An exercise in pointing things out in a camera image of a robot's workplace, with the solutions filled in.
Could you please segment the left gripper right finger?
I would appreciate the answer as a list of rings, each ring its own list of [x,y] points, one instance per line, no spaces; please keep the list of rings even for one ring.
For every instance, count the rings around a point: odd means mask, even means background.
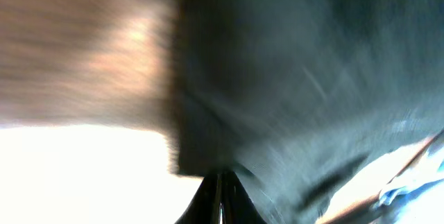
[[[222,224],[266,224],[235,172],[222,174],[221,187]]]

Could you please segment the black shorts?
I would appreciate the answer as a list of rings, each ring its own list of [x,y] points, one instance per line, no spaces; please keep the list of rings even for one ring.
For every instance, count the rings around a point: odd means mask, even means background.
[[[238,172],[313,223],[367,164],[443,128],[443,0],[184,0],[178,172]]]

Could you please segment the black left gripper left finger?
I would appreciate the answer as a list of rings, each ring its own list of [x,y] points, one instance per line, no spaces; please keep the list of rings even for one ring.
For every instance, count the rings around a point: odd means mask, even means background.
[[[175,224],[219,224],[221,175],[205,176],[187,209]]]

